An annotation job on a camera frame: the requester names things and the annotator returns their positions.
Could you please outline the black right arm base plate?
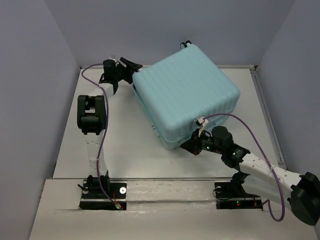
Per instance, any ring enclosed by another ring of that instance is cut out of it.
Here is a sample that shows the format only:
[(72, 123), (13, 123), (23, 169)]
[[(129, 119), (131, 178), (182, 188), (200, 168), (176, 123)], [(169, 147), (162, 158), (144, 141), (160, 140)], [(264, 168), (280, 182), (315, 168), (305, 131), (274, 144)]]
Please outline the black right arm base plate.
[(215, 182), (212, 195), (217, 210), (263, 209), (260, 196), (248, 194), (241, 185), (229, 181)]

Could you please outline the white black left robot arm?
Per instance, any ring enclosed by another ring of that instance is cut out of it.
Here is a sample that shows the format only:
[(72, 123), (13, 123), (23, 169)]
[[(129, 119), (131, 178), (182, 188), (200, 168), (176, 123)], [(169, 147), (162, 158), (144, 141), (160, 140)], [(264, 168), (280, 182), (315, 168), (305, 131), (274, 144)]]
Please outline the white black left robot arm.
[[(103, 67), (103, 73), (98, 82), (85, 76), (85, 72), (93, 67)], [(124, 80), (133, 83), (133, 74), (143, 66), (123, 57), (119, 61), (109, 58), (103, 63), (90, 65), (80, 73), (84, 80), (95, 86), (89, 94), (77, 97), (77, 127), (84, 135), (87, 146), (89, 172), (86, 183), (81, 186), (83, 192), (92, 193), (101, 198), (107, 198), (115, 203), (109, 194), (111, 183), (109, 170), (104, 160), (103, 145), (109, 125), (109, 98), (115, 95), (119, 82)]]

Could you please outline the light blue hard-shell suitcase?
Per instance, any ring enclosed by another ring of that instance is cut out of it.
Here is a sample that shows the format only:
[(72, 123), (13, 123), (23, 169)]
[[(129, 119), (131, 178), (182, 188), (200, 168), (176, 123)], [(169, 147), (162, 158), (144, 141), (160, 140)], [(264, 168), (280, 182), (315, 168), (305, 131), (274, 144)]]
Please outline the light blue hard-shell suitcase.
[(178, 52), (133, 74), (135, 95), (163, 147), (174, 150), (213, 115), (207, 129), (223, 124), (236, 108), (240, 89), (189, 40)]

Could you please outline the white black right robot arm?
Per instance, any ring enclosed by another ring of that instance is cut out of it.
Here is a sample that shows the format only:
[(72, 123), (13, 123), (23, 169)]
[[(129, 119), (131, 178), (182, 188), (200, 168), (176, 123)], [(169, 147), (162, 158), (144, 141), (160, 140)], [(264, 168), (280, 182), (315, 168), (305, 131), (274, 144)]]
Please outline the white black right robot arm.
[(196, 129), (182, 149), (193, 155), (208, 151), (221, 155), (222, 162), (237, 170), (230, 190), (235, 196), (244, 193), (265, 198), (288, 209), (301, 222), (315, 226), (320, 219), (320, 180), (311, 173), (291, 172), (267, 163), (248, 149), (236, 144), (224, 126), (211, 130)]

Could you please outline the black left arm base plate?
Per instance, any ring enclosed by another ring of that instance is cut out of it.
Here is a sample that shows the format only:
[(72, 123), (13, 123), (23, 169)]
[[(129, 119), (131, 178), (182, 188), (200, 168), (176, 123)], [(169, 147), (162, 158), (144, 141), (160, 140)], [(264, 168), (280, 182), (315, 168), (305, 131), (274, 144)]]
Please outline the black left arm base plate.
[(102, 192), (99, 183), (89, 187), (86, 181), (78, 185), (81, 189), (79, 208), (81, 210), (125, 211), (127, 209), (127, 182), (112, 181), (108, 197)]

